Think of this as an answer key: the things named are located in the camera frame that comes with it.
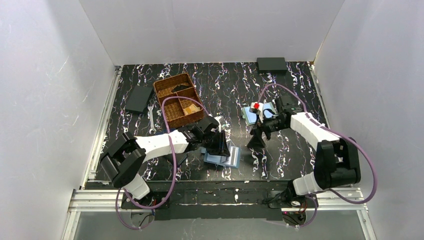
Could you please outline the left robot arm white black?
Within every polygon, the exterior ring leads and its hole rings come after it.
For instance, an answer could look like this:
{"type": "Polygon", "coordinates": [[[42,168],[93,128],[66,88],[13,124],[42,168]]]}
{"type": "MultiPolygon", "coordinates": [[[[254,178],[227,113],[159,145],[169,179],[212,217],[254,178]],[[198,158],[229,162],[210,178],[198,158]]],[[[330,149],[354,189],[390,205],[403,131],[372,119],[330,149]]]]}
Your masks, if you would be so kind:
{"type": "Polygon", "coordinates": [[[99,162],[113,187],[124,189],[140,200],[150,193],[148,184],[139,174],[144,162],[198,148],[205,148],[213,156],[230,156],[225,131],[220,129],[216,118],[206,116],[170,133],[153,136],[134,136],[125,132],[104,150],[99,162]]]}

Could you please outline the blue card holder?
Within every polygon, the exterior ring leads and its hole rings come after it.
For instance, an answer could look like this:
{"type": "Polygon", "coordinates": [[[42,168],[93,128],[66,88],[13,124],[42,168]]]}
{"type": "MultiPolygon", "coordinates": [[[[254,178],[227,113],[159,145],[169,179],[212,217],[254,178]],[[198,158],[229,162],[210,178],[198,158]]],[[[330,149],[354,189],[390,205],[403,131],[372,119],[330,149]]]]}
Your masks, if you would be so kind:
{"type": "Polygon", "coordinates": [[[215,164],[218,166],[223,166],[223,167],[229,167],[229,168],[234,168],[234,167],[230,167],[227,165],[227,161],[228,161],[228,157],[226,156],[218,156],[218,155],[211,155],[209,153],[207,153],[207,150],[204,147],[200,148],[200,152],[202,154],[204,154],[203,156],[203,161],[205,163],[209,163],[209,164],[215,164]]]}

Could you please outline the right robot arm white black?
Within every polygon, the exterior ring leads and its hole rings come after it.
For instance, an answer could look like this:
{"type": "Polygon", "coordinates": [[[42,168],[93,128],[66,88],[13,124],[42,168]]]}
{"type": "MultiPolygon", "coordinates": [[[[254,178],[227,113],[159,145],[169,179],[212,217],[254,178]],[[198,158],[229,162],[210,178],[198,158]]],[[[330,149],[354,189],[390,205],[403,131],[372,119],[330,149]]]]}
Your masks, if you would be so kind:
{"type": "Polygon", "coordinates": [[[313,172],[289,181],[284,191],[286,198],[305,196],[324,190],[356,184],[361,180],[359,155],[355,146],[347,140],[328,132],[300,106],[286,97],[274,100],[275,110],[266,114],[265,104],[251,103],[249,111],[256,114],[247,147],[263,149],[263,136],[270,139],[272,133],[291,129],[300,134],[315,150],[313,172]]]}

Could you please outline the white credit card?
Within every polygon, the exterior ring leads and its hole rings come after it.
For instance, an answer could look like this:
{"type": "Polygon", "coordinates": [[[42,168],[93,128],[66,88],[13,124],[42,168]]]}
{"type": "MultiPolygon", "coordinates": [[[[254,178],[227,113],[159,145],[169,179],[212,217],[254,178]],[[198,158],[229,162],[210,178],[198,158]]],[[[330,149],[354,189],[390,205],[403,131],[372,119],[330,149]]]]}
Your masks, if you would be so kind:
{"type": "Polygon", "coordinates": [[[232,168],[238,168],[240,164],[240,148],[231,146],[229,152],[230,156],[227,159],[227,165],[232,168]]]}

